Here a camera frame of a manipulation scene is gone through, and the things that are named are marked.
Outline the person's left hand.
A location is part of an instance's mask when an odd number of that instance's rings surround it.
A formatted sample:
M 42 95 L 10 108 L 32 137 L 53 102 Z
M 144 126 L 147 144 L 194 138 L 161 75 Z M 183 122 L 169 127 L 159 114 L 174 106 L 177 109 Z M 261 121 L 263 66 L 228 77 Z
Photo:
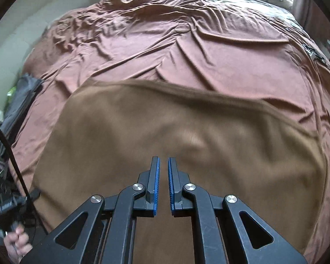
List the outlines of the person's left hand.
M 19 224 L 13 232 L 8 232 L 3 240 L 11 263 L 19 264 L 33 248 L 22 224 Z

